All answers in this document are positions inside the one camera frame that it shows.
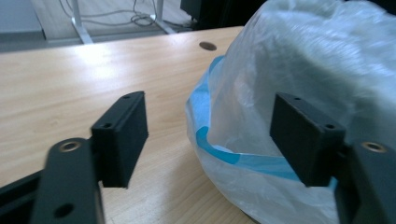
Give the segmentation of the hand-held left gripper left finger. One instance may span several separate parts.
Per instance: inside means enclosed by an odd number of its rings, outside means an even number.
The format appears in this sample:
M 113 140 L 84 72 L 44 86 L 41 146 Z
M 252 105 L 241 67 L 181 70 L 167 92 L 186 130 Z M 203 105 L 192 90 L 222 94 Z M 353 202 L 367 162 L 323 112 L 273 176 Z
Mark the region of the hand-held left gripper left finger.
M 149 137 L 145 93 L 136 91 L 121 96 L 92 125 L 91 131 L 103 186 L 127 188 Z

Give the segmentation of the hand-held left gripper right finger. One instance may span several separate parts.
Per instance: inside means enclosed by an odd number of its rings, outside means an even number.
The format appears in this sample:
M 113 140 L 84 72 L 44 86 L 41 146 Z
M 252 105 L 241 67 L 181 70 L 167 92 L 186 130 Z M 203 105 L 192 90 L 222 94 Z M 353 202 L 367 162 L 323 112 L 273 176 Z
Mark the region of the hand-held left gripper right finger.
M 270 136 L 302 183 L 327 187 L 346 129 L 300 97 L 278 92 Z

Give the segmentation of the white plastic bag blue band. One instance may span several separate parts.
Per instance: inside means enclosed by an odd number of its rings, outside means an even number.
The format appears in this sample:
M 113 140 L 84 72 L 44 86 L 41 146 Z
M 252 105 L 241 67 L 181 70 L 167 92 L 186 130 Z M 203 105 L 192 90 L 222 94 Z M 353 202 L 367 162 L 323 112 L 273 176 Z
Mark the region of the white plastic bag blue band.
M 301 183 L 270 136 L 278 92 L 396 148 L 396 16 L 368 0 L 267 0 L 186 104 L 217 189 L 261 224 L 339 224 L 332 188 Z

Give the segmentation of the dark round table grommet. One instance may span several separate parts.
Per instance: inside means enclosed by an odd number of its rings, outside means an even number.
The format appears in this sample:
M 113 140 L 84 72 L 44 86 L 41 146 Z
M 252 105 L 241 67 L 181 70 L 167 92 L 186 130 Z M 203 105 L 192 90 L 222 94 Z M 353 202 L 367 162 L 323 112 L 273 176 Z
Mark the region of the dark round table grommet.
M 202 49 L 210 50 L 210 51 L 214 51 L 214 50 L 217 49 L 217 46 L 216 46 L 215 44 L 210 43 L 210 42 L 206 42 L 206 41 L 200 42 L 200 43 L 199 43 L 199 46 L 200 46 Z

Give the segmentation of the black stand base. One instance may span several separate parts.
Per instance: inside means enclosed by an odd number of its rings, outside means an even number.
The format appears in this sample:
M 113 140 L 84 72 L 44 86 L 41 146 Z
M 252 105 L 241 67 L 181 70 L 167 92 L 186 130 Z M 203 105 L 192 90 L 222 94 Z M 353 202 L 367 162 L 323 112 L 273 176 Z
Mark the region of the black stand base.
M 181 0 L 194 30 L 243 26 L 267 0 Z

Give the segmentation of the white cabinet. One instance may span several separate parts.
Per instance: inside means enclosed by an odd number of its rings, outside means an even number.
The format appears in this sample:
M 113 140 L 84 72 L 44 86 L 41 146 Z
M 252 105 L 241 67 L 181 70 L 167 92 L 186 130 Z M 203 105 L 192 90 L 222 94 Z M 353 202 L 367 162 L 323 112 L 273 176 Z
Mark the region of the white cabinet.
M 44 38 L 31 0 L 0 0 L 0 41 Z

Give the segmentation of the white metal desk frame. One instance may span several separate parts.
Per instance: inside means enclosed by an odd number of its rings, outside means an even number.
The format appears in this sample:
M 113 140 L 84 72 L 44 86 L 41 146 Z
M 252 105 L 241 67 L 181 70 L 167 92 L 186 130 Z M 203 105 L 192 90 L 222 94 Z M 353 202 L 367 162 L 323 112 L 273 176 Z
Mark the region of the white metal desk frame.
M 150 26 L 151 24 L 155 24 L 160 27 L 166 34 L 174 34 L 175 31 L 163 20 L 163 1 L 164 0 L 152 0 L 154 8 L 154 13 L 152 15 L 136 11 L 135 6 L 133 6 L 132 12 L 134 13 L 134 15 L 128 22 L 126 22 L 126 24 L 133 23 L 138 26 L 144 26 L 143 23 L 139 23 L 138 21 L 148 19 L 148 26 Z M 81 18 L 78 0 L 71 0 L 71 11 L 71 22 L 76 32 L 78 33 L 81 42 L 84 45 L 92 44 L 92 38 L 83 25 L 84 20 Z

